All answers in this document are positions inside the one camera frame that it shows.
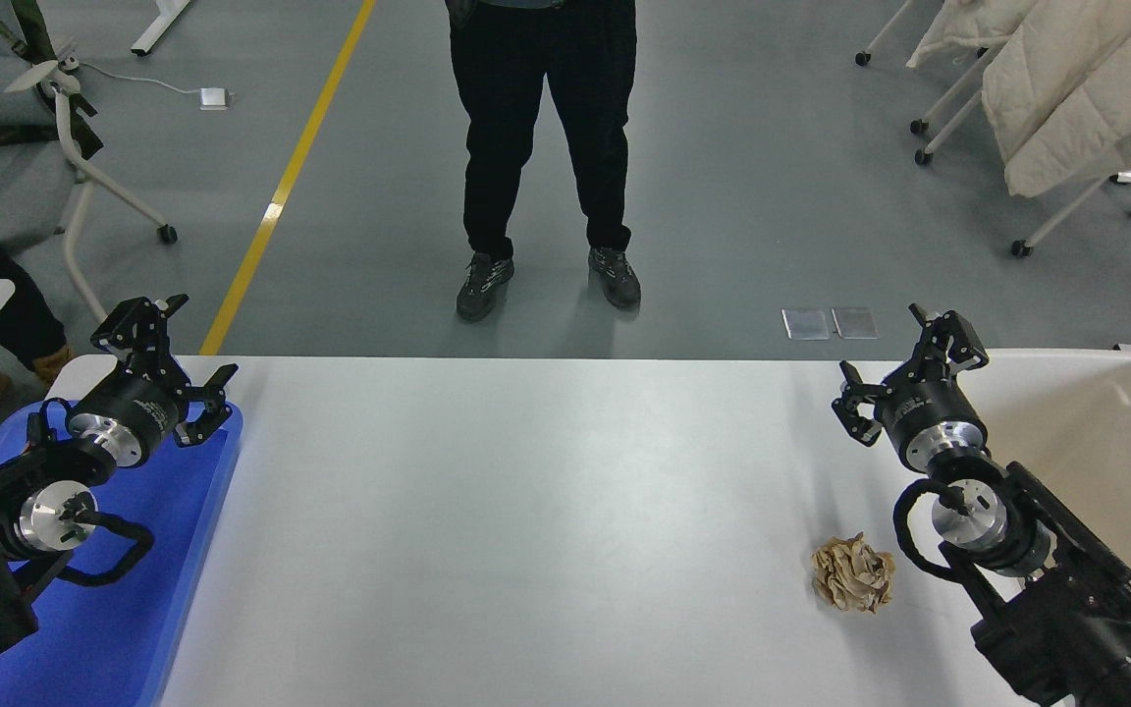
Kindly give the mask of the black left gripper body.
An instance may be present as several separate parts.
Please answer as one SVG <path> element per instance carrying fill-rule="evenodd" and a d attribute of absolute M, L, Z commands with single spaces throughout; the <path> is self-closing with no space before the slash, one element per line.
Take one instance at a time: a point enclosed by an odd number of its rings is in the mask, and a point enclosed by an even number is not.
<path fill-rule="evenodd" d="M 148 462 L 183 420 L 183 408 L 144 377 L 114 371 L 75 406 L 75 437 L 111 454 L 113 462 Z"/>

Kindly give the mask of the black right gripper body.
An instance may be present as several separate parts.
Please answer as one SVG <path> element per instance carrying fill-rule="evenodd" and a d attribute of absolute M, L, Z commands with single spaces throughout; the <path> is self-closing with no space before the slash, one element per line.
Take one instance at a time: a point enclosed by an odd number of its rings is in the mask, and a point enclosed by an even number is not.
<path fill-rule="evenodd" d="M 955 382 L 907 381 L 875 402 L 883 425 L 903 464 L 929 464 L 948 449 L 984 449 L 987 426 Z"/>

